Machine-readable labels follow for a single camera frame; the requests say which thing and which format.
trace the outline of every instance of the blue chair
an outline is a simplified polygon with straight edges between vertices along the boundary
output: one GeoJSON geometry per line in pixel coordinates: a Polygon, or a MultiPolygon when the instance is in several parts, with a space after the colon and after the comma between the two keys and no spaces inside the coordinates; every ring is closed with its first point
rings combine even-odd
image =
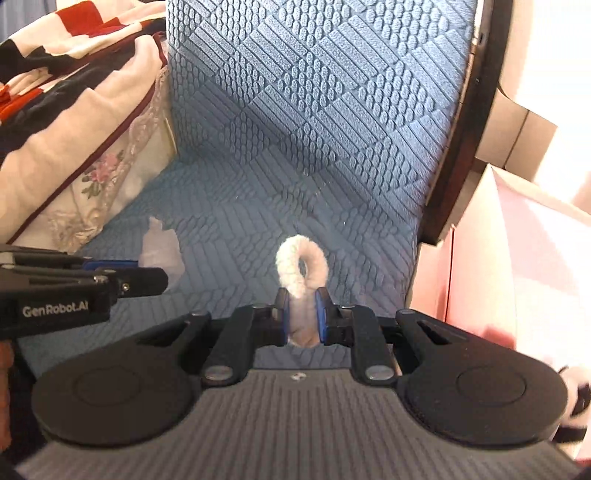
{"type": "Polygon", "coordinates": [[[1,0],[0,42],[43,15],[56,10],[56,0],[1,0]]]}
{"type": "MultiPolygon", "coordinates": [[[[187,272],[104,325],[20,342],[36,374],[192,310],[271,301],[275,253],[325,251],[332,298],[404,305],[417,241],[436,242],[472,166],[512,0],[169,0],[178,159],[84,253],[136,258],[148,218],[187,272]]],[[[343,347],[269,347],[257,365],[340,367],[343,347]]]]}

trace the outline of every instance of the wooden frame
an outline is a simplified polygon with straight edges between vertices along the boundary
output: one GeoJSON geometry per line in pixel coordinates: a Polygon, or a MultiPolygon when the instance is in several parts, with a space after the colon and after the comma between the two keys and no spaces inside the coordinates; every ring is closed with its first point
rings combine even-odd
{"type": "Polygon", "coordinates": [[[474,163],[501,75],[511,26],[513,0],[484,0],[463,102],[427,199],[419,241],[435,245],[474,163]]]}

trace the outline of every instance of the white fuzzy object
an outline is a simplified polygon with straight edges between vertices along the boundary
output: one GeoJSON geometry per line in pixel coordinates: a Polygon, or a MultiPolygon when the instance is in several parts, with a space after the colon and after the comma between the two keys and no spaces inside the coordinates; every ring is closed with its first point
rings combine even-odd
{"type": "Polygon", "coordinates": [[[308,237],[296,235],[279,247],[276,263],[281,286],[290,293],[290,341],[314,346],[320,342],[314,293],[329,276],[324,253],[308,237]],[[306,265],[306,276],[300,272],[300,260],[306,265]]]}

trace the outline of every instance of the metal pin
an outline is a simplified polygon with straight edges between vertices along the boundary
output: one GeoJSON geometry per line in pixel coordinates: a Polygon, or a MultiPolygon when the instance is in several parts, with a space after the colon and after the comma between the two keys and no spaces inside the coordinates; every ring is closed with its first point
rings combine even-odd
{"type": "Polygon", "coordinates": [[[291,376],[291,379],[296,382],[301,382],[302,380],[305,380],[306,378],[307,378],[307,375],[304,372],[298,372],[298,373],[293,374],[291,376]]]}
{"type": "Polygon", "coordinates": [[[205,378],[212,382],[223,382],[234,374],[234,370],[226,365],[212,365],[205,370],[205,378]]]}
{"type": "Polygon", "coordinates": [[[370,380],[390,380],[394,376],[394,370],[388,365],[372,365],[365,371],[365,376],[370,380]]]}

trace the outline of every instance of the small logo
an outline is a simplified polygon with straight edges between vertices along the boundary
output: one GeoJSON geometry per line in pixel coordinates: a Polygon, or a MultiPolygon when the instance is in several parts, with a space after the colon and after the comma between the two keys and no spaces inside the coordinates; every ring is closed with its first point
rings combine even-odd
{"type": "Polygon", "coordinates": [[[47,315],[60,315],[63,313],[74,313],[74,312],[88,312],[88,300],[73,301],[71,303],[63,304],[51,304],[48,303],[43,307],[31,307],[26,305],[22,308],[22,316],[26,318],[31,317],[44,317],[47,315]]]}

